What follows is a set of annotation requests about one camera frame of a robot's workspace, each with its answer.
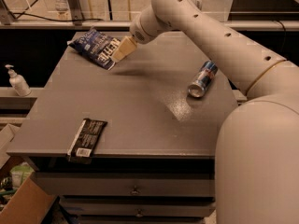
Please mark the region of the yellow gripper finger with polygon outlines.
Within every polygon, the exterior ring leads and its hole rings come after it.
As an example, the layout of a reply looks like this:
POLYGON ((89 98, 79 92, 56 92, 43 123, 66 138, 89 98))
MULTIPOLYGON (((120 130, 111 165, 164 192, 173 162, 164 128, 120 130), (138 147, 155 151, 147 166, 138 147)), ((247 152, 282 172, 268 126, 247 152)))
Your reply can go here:
POLYGON ((137 43, 132 36, 125 36, 111 56, 111 60, 118 63, 137 49, 137 43))

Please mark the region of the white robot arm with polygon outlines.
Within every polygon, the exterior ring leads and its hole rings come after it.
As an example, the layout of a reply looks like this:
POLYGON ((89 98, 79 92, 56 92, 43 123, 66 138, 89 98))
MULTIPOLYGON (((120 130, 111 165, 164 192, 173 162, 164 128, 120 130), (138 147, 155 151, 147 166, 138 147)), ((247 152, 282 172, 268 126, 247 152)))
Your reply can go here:
POLYGON ((112 58, 171 30, 248 97, 217 140, 217 224, 299 224, 299 67, 203 13, 201 0, 151 0, 112 58))

